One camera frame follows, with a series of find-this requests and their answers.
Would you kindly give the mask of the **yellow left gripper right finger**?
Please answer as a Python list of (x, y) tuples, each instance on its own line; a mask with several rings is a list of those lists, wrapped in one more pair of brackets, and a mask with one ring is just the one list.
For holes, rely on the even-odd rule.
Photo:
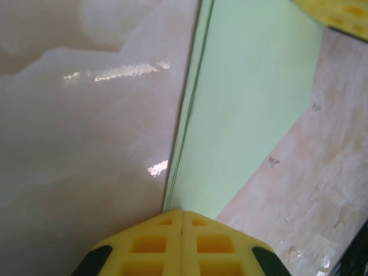
[(290, 276), (290, 272), (267, 243), (184, 211), (182, 276)]

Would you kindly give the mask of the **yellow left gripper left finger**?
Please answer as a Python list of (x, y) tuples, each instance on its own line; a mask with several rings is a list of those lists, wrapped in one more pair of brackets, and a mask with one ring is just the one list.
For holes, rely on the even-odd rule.
[(98, 242), (73, 276), (181, 276), (182, 215), (172, 210)]

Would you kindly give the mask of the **light green paper sheet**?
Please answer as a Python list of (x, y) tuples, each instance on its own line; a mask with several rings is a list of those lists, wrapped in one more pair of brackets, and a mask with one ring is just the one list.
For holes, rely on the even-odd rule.
[(202, 0), (163, 210), (215, 218), (306, 109), (323, 28), (292, 0)]

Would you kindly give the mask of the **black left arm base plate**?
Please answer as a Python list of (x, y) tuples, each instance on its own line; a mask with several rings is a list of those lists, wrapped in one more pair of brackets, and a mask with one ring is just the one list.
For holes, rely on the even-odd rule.
[(368, 219), (328, 276), (368, 276)]

